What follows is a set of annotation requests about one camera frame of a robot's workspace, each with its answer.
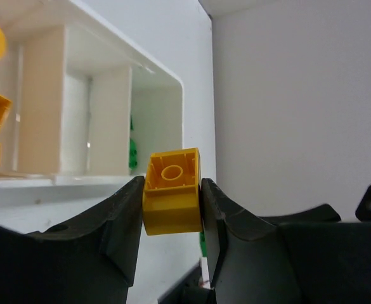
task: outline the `green object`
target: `green object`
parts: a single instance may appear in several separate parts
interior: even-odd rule
[[[199,245],[202,251],[202,256],[206,258],[206,243],[205,243],[205,232],[199,233]]]
[[[137,168],[137,148],[134,140],[130,138],[130,151],[129,151],[129,168],[131,170]]]

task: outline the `lego stud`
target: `lego stud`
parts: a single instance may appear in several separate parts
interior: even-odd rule
[[[167,187],[178,187],[185,185],[183,169],[178,165],[171,165],[161,171],[161,177],[164,179]]]

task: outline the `white wall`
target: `white wall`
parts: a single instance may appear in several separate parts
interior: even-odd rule
[[[215,19],[247,8],[277,0],[199,0],[206,12]]]
[[[64,76],[60,145],[60,171],[86,173],[89,141],[89,77],[71,70]]]
[[[371,0],[288,0],[214,20],[218,183],[260,215],[371,183]]]
[[[138,167],[132,174],[147,172],[152,153],[181,149],[181,138],[178,138],[182,131],[180,94],[176,87],[133,91],[130,136],[136,143]]]

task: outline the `white shelf divider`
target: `white shelf divider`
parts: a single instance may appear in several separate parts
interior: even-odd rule
[[[91,84],[90,175],[129,175],[130,66],[97,73]]]
[[[64,78],[60,173],[84,175],[88,166],[89,84],[86,75],[68,70]]]
[[[61,26],[23,45],[19,172],[59,172],[66,36]]]

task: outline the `white surface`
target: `white surface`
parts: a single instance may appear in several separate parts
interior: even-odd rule
[[[131,62],[113,42],[93,34],[90,29],[78,25],[70,26],[68,37],[68,66],[84,75],[92,75]]]
[[[247,8],[256,8],[277,0],[199,0],[213,18],[232,14]]]
[[[214,22],[218,184],[259,215],[371,184],[371,1],[279,1]]]
[[[138,150],[138,168],[147,171],[150,155],[182,148],[181,92],[177,88],[136,90],[132,95],[133,130],[131,138]]]
[[[93,75],[89,123],[89,172],[129,175],[130,66]]]
[[[10,179],[10,178],[1,178],[0,177],[0,190],[6,188],[19,188],[19,187],[43,187],[43,186],[52,186],[53,181],[51,178],[36,178],[36,179]]]
[[[23,80],[18,141],[18,171],[60,171],[65,27],[53,28],[23,45]]]
[[[0,189],[0,225],[21,233],[45,231],[101,202],[120,186],[122,184],[32,187],[29,191],[24,187]]]
[[[8,0],[0,1],[0,25],[9,27],[15,21],[23,18],[26,12],[35,11],[42,6],[42,2],[38,0],[23,0],[19,1],[18,5],[9,5]]]
[[[60,172],[83,175],[88,166],[89,78],[67,70],[63,100]]]

